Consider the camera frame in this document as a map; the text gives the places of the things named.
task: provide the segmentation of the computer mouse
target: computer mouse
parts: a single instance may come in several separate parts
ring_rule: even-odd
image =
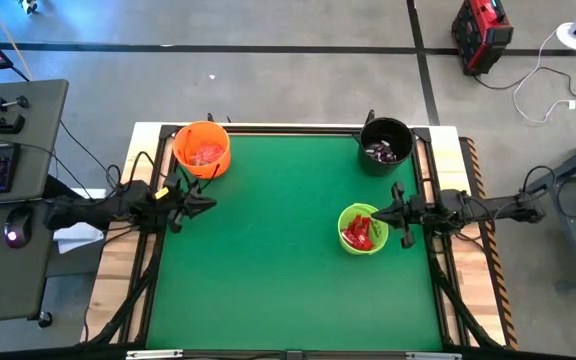
[[[32,237],[32,214],[31,207],[22,205],[10,211],[4,224],[4,240],[9,247],[19,249]]]

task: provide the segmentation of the concrete floor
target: concrete floor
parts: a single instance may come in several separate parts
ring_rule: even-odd
[[[460,2],[416,1],[426,47],[453,47],[449,28]],[[503,3],[515,26],[512,49],[537,49],[557,25],[576,16],[576,0]],[[406,0],[39,4],[41,13],[26,17],[13,1],[0,0],[2,18],[17,42],[414,47]],[[0,42],[7,42],[1,30]],[[553,39],[546,48],[561,46]],[[6,53],[21,68],[14,52]],[[360,123],[374,108],[407,124],[429,123],[415,55],[23,55],[35,79],[70,81],[63,120],[103,163],[123,164],[137,121],[192,121],[207,112],[246,122]],[[515,192],[528,169],[556,166],[576,146],[576,110],[562,105],[548,123],[528,124],[516,113],[511,91],[487,90],[463,76],[455,57],[429,55],[427,61],[439,122],[475,140],[490,196]],[[529,72],[535,61],[505,56],[482,79],[506,85]],[[576,90],[576,57],[547,57],[543,65],[570,73]],[[12,71],[0,71],[0,82],[18,80]],[[520,106],[540,118],[555,100],[569,97],[563,77],[537,73],[522,89]],[[99,169],[65,134],[59,134],[57,150],[86,186],[105,186]],[[74,185],[65,176],[64,181]],[[553,212],[548,201],[544,205]],[[576,261],[556,218],[539,225],[499,222],[497,242],[520,347],[576,355],[576,291],[554,289],[555,281],[576,272]],[[46,300],[57,318],[54,325],[39,331],[22,320],[2,322],[0,350],[75,343],[92,281],[92,275],[56,278]]]

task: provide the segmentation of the wooden board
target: wooden board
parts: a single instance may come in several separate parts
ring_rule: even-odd
[[[126,163],[124,165],[123,181],[128,180],[130,170],[137,154],[140,151],[147,152],[152,158],[155,157],[159,131],[164,124],[173,123],[136,123],[133,130],[132,140],[128,149]],[[249,124],[250,126],[268,126],[269,124]],[[432,136],[432,146],[435,155],[435,164],[442,189],[459,189],[469,190],[468,177],[462,158],[457,130],[454,127],[437,126],[430,127]],[[161,172],[165,173],[165,167],[170,161],[172,141],[168,141],[162,162]],[[418,147],[420,158],[425,159],[423,146]],[[422,172],[424,177],[428,176],[428,167],[425,161],[422,161]],[[150,181],[152,166],[150,162],[141,157],[135,171],[135,179],[141,179],[146,182]],[[426,193],[432,194],[432,189],[426,186]],[[125,224],[113,224],[111,227],[120,227]],[[464,229],[464,233],[470,237],[479,236],[479,229],[476,225],[470,225]],[[135,251],[137,247],[138,233],[131,233],[113,241],[105,247],[97,279],[93,289],[93,294],[88,310],[88,324],[90,329],[89,337],[92,338],[103,328],[103,326],[114,315],[128,292],[128,283]],[[144,266],[146,267],[150,259],[150,253],[154,237],[151,236],[148,242],[148,252],[145,256]],[[488,334],[497,342],[505,344],[504,334],[501,326],[500,316],[497,311],[497,302],[493,291],[491,275],[488,271],[486,256],[481,250],[472,243],[463,242],[453,239],[453,253],[457,268],[457,277],[462,298],[479,323],[486,329]],[[446,313],[449,321],[450,335],[455,343],[458,341],[458,333],[454,311],[450,302],[444,296]],[[140,301],[135,306],[133,321],[129,339],[133,340],[139,328],[141,312],[143,307],[143,294]],[[477,343],[471,337],[471,345]]]

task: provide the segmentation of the black desk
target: black desk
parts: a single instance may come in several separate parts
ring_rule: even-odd
[[[12,249],[3,239],[3,224],[8,213],[20,204],[0,205],[0,320],[33,318],[41,306],[46,281],[52,231],[42,225],[46,205],[30,204],[34,209],[33,234],[28,245]]]
[[[7,113],[0,114],[8,121],[12,121],[17,114],[26,118],[26,124],[19,134],[0,134],[0,141],[20,142],[52,151],[67,91],[66,80],[0,84],[0,96],[6,101],[14,101],[17,96],[24,95],[30,102],[29,109],[12,106]],[[41,198],[48,176],[48,166],[49,154],[22,146],[12,190],[0,194],[0,203]]]

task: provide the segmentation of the white cable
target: white cable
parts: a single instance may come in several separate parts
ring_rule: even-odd
[[[528,115],[526,115],[523,111],[521,111],[521,109],[519,108],[519,105],[517,104],[517,93],[519,92],[519,89],[521,89],[521,87],[526,82],[526,80],[528,80],[534,73],[536,73],[539,70],[539,66],[541,66],[541,52],[543,51],[544,46],[546,46],[546,43],[548,42],[548,40],[550,40],[553,37],[553,35],[555,35],[555,33],[557,33],[557,29],[555,29],[550,34],[550,36],[548,36],[546,38],[546,40],[544,40],[543,44],[541,44],[541,47],[539,48],[539,54],[537,55],[537,65],[535,66],[535,68],[531,72],[528,73],[528,75],[526,75],[526,77],[523,80],[521,80],[521,82],[519,83],[519,85],[517,86],[515,91],[513,91],[513,93],[512,93],[512,102],[513,102],[513,104],[515,104],[515,109],[517,109],[517,112],[519,112],[519,114],[521,114],[521,116],[523,116],[524,119],[526,119],[530,122],[533,122],[533,123],[543,124],[546,121],[548,121],[550,114],[552,113],[552,111],[555,109],[555,107],[559,103],[562,103],[562,102],[567,103],[570,101],[576,102],[576,100],[557,100],[554,104],[552,104],[552,106],[550,107],[550,109],[546,113],[546,116],[544,116],[543,120],[533,120],[533,119],[529,118]]]
[[[4,22],[1,21],[1,18],[0,18],[0,27],[1,27],[1,30],[3,30],[4,33],[6,34],[6,37],[8,37],[8,41],[12,44],[12,47],[15,49],[17,56],[19,56],[19,60],[21,60],[21,63],[24,65],[24,69],[26,70],[26,74],[28,74],[28,79],[30,79],[32,81],[32,73],[30,72],[30,69],[28,68],[28,65],[26,64],[26,60],[21,55],[21,52],[17,48],[17,44],[15,44],[15,40],[12,39],[12,36],[8,32],[8,28],[6,28],[6,25],[4,25]]]

